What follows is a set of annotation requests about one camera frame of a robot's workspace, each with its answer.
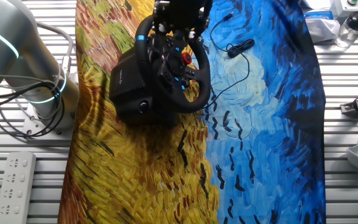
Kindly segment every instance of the blue painted fabric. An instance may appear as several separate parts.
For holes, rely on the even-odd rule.
[[[325,96],[316,53],[296,1],[216,0],[204,48],[215,97],[247,75],[220,48],[249,38],[249,78],[205,110],[206,157],[219,187],[220,223],[325,223]]]

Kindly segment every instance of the steering wheel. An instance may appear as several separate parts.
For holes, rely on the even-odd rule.
[[[211,74],[209,70],[208,57],[204,48],[199,40],[193,40],[188,43],[196,56],[200,67],[199,70],[193,70],[190,67],[185,67],[182,61],[175,61],[174,59],[175,62],[173,63],[175,65],[181,63],[179,67],[183,68],[183,71],[186,72],[175,73],[172,69],[164,69],[163,75],[159,72],[156,73],[149,59],[147,40],[153,21],[153,16],[147,17],[140,23],[136,32],[135,56],[139,72],[147,88],[162,105],[177,113],[194,113],[205,106],[211,94]],[[164,58],[164,55],[162,55],[159,71],[165,67],[171,67],[167,65],[168,57]],[[162,76],[166,77],[164,82],[162,82]],[[181,82],[179,82],[179,80],[183,77],[197,81],[200,86],[199,95],[193,102],[188,101],[183,92],[184,87]]]

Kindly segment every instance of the red button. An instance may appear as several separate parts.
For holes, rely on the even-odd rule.
[[[181,55],[181,60],[183,61],[183,63],[184,63],[185,65],[189,65],[189,64],[191,64],[191,62],[192,62],[192,60],[191,60],[191,55],[190,55],[189,53],[187,53],[187,52],[185,52],[185,53],[183,53],[183,54]]]

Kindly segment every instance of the metal grate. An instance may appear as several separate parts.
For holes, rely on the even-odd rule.
[[[37,21],[44,22],[68,32],[75,39],[76,1],[25,1]],[[67,42],[53,32],[39,29],[48,49],[61,62]],[[343,54],[333,54],[316,46],[323,76],[327,104],[324,120],[326,199],[328,224],[358,224],[358,171],[346,160],[346,148],[358,142],[358,120],[341,114],[339,105],[358,97],[358,40]],[[76,72],[76,57],[72,53]],[[27,107],[21,99],[22,106]],[[15,103],[4,105],[7,119],[18,128],[23,126],[24,114]],[[7,154],[30,151],[37,156],[37,165],[27,223],[56,223],[66,168],[69,145],[28,145],[0,129],[0,187]]]

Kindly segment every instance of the power strip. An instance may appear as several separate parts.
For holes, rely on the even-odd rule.
[[[31,152],[8,155],[0,193],[0,224],[26,223],[36,159]]]

